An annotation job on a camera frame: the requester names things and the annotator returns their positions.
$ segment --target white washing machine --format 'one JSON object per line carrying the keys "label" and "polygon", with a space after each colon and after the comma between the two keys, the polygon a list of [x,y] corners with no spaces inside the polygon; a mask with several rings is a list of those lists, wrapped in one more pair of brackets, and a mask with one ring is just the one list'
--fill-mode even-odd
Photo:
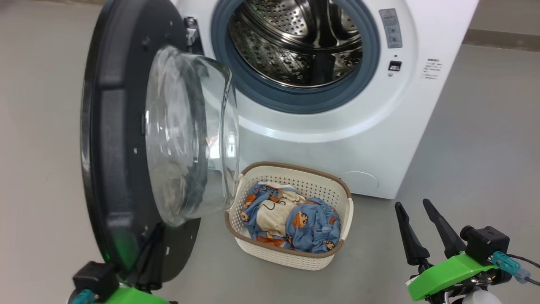
{"label": "white washing machine", "polygon": [[[239,167],[258,161],[393,198],[475,7],[109,0],[90,42],[80,124],[106,264],[86,270],[161,288],[189,259],[200,217],[228,209]],[[94,285],[76,277],[79,292]]]}
{"label": "white washing machine", "polygon": [[399,190],[477,6],[173,3],[195,18],[204,55],[233,72],[241,168],[258,161],[310,167],[342,178],[353,193],[386,199]]}

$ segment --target warning label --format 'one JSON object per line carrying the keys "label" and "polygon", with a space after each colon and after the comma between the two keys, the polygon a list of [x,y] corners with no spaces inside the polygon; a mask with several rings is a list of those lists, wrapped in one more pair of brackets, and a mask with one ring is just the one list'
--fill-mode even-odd
{"label": "warning label", "polygon": [[438,59],[428,58],[422,70],[422,78],[437,80],[442,70],[442,63]]}
{"label": "warning label", "polygon": [[397,49],[403,47],[401,41],[400,21],[397,19],[395,9],[380,10],[384,32],[386,33],[386,41],[389,49]]}

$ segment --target plastic basket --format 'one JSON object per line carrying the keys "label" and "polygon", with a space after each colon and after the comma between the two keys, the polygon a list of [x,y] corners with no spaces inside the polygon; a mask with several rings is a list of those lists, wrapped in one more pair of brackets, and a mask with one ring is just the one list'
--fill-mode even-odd
{"label": "plastic basket", "polygon": [[[340,217],[341,236],[337,246],[323,254],[298,252],[260,243],[253,240],[240,217],[241,206],[248,192],[261,181],[290,184],[304,197],[319,197],[332,206]],[[347,185],[335,176],[323,172],[281,163],[260,162],[246,168],[240,175],[237,195],[228,211],[225,211],[227,228],[234,235],[243,251],[263,260],[305,269],[325,268],[347,238],[353,220],[353,200]]]}

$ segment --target cartoon print fabric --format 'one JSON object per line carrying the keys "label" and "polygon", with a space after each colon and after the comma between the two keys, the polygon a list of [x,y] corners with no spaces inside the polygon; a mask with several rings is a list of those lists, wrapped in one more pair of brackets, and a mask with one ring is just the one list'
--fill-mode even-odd
{"label": "cartoon print fabric", "polygon": [[324,253],[339,241],[336,212],[317,197],[306,200],[291,185],[257,183],[240,215],[251,238],[274,246]]}
{"label": "cartoon print fabric", "polygon": [[293,209],[287,218],[286,229],[294,249],[311,253],[332,250],[341,233],[337,213],[317,197]]}

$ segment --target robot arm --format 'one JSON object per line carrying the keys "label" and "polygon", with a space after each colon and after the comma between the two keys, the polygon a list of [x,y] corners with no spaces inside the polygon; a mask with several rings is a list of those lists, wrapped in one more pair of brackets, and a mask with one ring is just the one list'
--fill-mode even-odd
{"label": "robot arm", "polygon": [[[441,236],[447,260],[437,265],[428,262],[428,250],[420,244],[409,224],[407,212],[397,202],[395,209],[405,256],[409,265],[418,266],[418,275],[412,276],[408,282],[409,294],[414,301],[500,304],[497,297],[488,292],[488,286],[506,283],[512,276],[521,283],[535,283],[530,272],[506,255],[510,242],[508,236],[491,226],[482,229],[466,226],[458,236],[429,200],[423,200],[423,204]],[[450,301],[450,298],[464,295],[464,298]]]}

